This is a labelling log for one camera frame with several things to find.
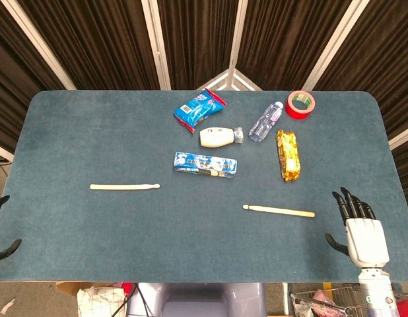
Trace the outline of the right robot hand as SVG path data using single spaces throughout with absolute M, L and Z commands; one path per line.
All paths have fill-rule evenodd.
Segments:
M 330 233 L 327 243 L 336 251 L 348 256 L 359 268 L 383 268 L 390 260 L 384 229 L 373 209 L 348 189 L 333 192 L 347 237 L 347 244 L 340 244 Z

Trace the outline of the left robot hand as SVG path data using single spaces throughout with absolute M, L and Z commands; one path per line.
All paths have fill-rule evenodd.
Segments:
M 3 204 L 5 204 L 9 200 L 10 196 L 5 195 L 3 197 L 0 197 L 0 209 Z M 14 254 L 18 247 L 21 245 L 22 240 L 21 239 L 16 239 L 7 249 L 3 250 L 0 252 L 0 261 L 4 260 L 5 258 L 8 258 L 10 255 Z

